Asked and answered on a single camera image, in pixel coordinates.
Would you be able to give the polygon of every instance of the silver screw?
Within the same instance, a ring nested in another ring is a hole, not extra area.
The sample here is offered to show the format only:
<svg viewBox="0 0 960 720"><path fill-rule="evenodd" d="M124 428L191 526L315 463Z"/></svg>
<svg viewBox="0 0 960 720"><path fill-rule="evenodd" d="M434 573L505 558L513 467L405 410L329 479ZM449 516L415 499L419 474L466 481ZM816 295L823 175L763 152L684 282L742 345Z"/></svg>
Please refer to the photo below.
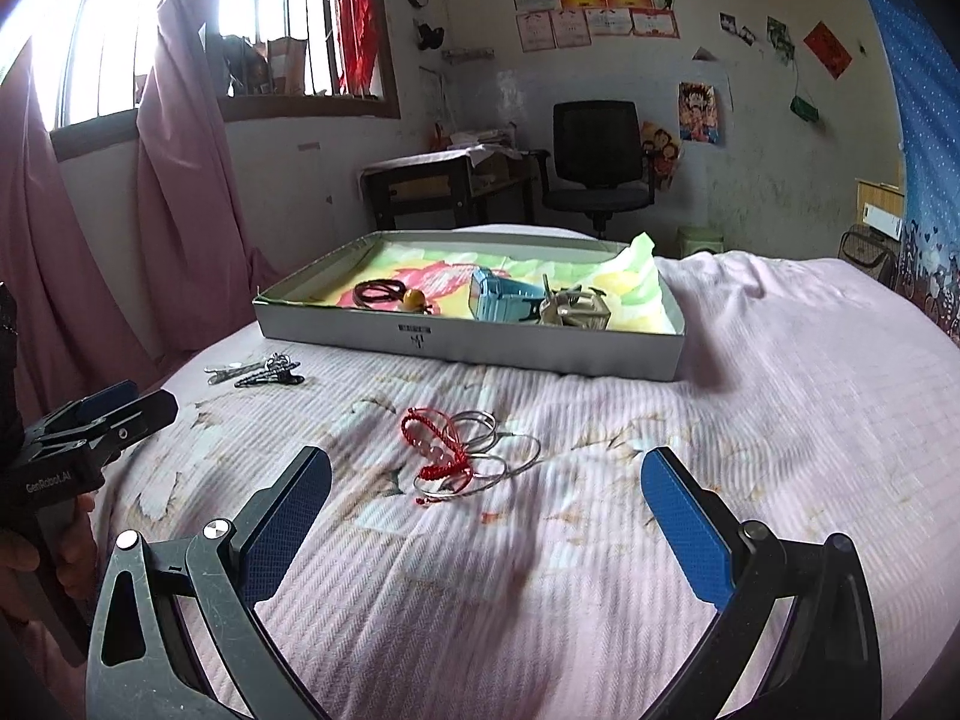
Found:
<svg viewBox="0 0 960 720"><path fill-rule="evenodd" d="M755 519L743 523L743 532L747 533L747 536L754 541L763 541L767 536L770 536L770 529Z"/></svg>
<svg viewBox="0 0 960 720"><path fill-rule="evenodd" d="M844 536L843 533L836 533L831 541L833 541L833 546L841 552L853 552L853 542L850 541L849 536Z"/></svg>
<svg viewBox="0 0 960 720"><path fill-rule="evenodd" d="M123 531L117 536L117 547L119 549L131 549L139 541L140 534L137 531Z"/></svg>
<svg viewBox="0 0 960 720"><path fill-rule="evenodd" d="M225 536L230 529L230 523L226 519L214 519L203 527L203 535L206 538L220 538Z"/></svg>

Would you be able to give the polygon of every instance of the white wall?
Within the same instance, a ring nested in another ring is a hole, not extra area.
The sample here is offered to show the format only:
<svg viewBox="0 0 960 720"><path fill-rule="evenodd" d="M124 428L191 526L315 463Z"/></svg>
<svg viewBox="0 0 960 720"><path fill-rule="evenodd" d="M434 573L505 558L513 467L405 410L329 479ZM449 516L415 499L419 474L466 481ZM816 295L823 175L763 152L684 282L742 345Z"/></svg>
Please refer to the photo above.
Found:
<svg viewBox="0 0 960 720"><path fill-rule="evenodd" d="M227 125L240 203L253 243L280 269L304 265L373 229L357 183L370 162L423 151L430 125L419 67L439 52L416 48L414 8L386 0L401 119L258 119ZM445 0L418 18L445 26ZM61 163L90 250L114 298L147 350L160 338L146 296L136 225L136 142Z"/></svg>
<svg viewBox="0 0 960 720"><path fill-rule="evenodd" d="M679 41L607 37L591 47L526 55L512 0L448 0L448 11L457 45L496 50L493 63L458 71L460 124L516 122L528 148L551 148L554 103L633 100L642 119L676 130L678 83L714 84L722 104L721 145L685 145L669 193L652 208L614 218L611 237L629 240L646 229L669 250L678 224L711 223L730 247L776 257L832 256L853 222L854 179L896 182L899 120L866 0L677 0ZM768 15L788 24L802 90L819 107L821 125L789 111L792 68L779 65L768 45L747 47L723 33L720 11L757 35L765 34ZM819 20L854 57L837 81L803 45ZM720 62L691 61L701 46ZM541 218L589 230L582 215Z"/></svg>

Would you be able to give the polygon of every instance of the brown window frame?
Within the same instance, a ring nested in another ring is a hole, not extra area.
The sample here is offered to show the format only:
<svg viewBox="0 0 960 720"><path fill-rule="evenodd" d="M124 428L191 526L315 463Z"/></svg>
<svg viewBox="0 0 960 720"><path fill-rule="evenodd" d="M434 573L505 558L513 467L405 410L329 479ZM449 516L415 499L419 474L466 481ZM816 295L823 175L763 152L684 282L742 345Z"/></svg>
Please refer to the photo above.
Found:
<svg viewBox="0 0 960 720"><path fill-rule="evenodd" d="M387 30L387 11L384 0L373 0L379 28L380 45L377 67L383 89L381 100L360 100L340 95L250 95L249 97L220 98L220 112L224 122L246 122L250 119L297 119L315 117L376 117L399 119L400 99L397 95L397 77ZM134 141L137 109L98 116L85 122L69 124L50 132L50 140L59 162L100 151L117 143Z"/></svg>

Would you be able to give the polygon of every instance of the star-patterned blue curtain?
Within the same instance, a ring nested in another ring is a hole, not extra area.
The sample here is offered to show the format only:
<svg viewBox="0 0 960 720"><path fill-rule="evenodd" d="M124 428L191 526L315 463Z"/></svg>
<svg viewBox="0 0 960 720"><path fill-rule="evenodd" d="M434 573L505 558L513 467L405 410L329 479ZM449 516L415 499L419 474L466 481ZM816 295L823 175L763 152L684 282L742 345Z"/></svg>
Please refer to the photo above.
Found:
<svg viewBox="0 0 960 720"><path fill-rule="evenodd" d="M913 0L868 0L904 132L906 211L896 289L960 344L960 71Z"/></svg>

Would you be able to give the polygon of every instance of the plastic stool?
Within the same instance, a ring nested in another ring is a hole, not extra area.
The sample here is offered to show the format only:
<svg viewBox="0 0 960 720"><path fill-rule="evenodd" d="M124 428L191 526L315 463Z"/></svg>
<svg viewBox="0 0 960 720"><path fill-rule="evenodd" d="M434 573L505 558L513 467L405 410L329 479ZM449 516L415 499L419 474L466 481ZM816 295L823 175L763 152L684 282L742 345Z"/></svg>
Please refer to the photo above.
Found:
<svg viewBox="0 0 960 720"><path fill-rule="evenodd" d="M679 227L677 229L677 248L680 259L708 251L711 254L723 253L723 233L711 227Z"/></svg>

